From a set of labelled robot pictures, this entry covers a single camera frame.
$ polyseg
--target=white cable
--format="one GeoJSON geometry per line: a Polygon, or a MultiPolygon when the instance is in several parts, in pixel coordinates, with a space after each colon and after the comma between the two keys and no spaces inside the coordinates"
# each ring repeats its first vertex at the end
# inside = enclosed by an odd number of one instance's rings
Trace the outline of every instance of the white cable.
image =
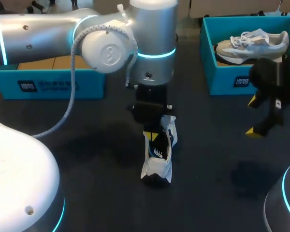
{"type": "Polygon", "coordinates": [[[133,44],[133,49],[134,49],[134,53],[133,53],[133,58],[130,61],[129,65],[127,66],[127,70],[126,70],[126,86],[128,87],[130,85],[130,70],[133,67],[133,65],[135,64],[136,60],[137,60],[137,55],[138,55],[138,46],[136,43],[136,40],[133,36],[129,36],[128,33],[126,33],[124,30],[118,28],[118,27],[113,27],[113,26],[106,26],[106,25],[97,25],[97,26],[92,26],[89,28],[86,28],[85,30],[83,30],[81,33],[79,33],[77,35],[77,37],[75,38],[72,48],[71,48],[71,96],[70,96],[70,101],[68,104],[68,108],[66,110],[66,112],[64,113],[63,117],[61,118],[61,120],[54,125],[52,128],[50,128],[49,130],[33,135],[34,138],[39,139],[42,138],[52,132],[54,132],[55,130],[57,130],[68,118],[73,104],[74,104],[74,98],[75,98],[75,52],[77,49],[78,44],[80,43],[80,41],[87,36],[90,33],[96,32],[96,31],[100,31],[100,30],[109,30],[109,31],[113,31],[116,33],[120,33],[122,35],[124,35],[125,37],[127,37],[133,44]]]}

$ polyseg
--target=shoe sole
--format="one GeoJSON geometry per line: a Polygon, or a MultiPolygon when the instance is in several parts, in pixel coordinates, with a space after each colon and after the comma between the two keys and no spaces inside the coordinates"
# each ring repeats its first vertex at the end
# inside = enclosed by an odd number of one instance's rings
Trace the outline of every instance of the shoe sole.
{"type": "MultiPolygon", "coordinates": [[[[217,45],[214,46],[214,51],[215,51],[215,58],[216,61],[219,61],[224,64],[229,64],[229,65],[243,65],[243,64],[250,64],[253,65],[254,62],[257,60],[257,58],[231,58],[231,57],[226,57],[223,55],[220,55],[219,53],[216,52],[217,45]]],[[[267,58],[270,60],[276,60],[282,57],[282,54],[270,54],[270,55],[264,55],[260,56],[259,58],[267,58]]]]}

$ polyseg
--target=black table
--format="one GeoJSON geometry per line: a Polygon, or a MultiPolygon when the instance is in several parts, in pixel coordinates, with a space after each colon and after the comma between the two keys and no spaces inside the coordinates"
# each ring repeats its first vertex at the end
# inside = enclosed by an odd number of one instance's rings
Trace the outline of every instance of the black table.
{"type": "MultiPolygon", "coordinates": [[[[126,111],[134,95],[119,73],[108,77],[104,100],[77,101],[67,123],[42,140],[61,172],[66,232],[266,231],[264,194],[290,165],[290,109],[284,127],[263,140],[247,138],[267,107],[249,110],[251,96],[210,97],[198,47],[179,42],[177,49],[170,103],[179,142],[168,188],[140,180],[142,127],[126,111]],[[239,162],[250,163],[248,178],[234,171],[239,162]]],[[[0,122],[34,134],[54,125],[66,106],[0,96],[0,122]]]]}

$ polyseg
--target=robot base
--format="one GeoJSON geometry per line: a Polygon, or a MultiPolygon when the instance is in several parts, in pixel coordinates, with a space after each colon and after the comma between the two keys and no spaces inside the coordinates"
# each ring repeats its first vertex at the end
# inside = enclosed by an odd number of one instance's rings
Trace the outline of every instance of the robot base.
{"type": "Polygon", "coordinates": [[[263,217],[268,232],[290,232],[290,167],[267,194],[263,217]]]}

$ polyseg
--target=white sneaker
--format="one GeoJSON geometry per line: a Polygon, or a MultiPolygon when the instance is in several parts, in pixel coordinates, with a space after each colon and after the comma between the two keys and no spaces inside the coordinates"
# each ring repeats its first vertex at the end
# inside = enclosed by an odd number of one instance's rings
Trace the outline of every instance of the white sneaker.
{"type": "Polygon", "coordinates": [[[240,37],[231,36],[215,46],[217,58],[226,63],[242,64],[248,59],[269,58],[275,60],[282,57],[289,46],[286,31],[280,34],[268,34],[262,29],[243,32],[240,37]]]}
{"type": "Polygon", "coordinates": [[[144,131],[145,162],[141,179],[145,176],[172,180],[172,147],[177,143],[175,116],[163,116],[161,133],[155,134],[144,131]]]}

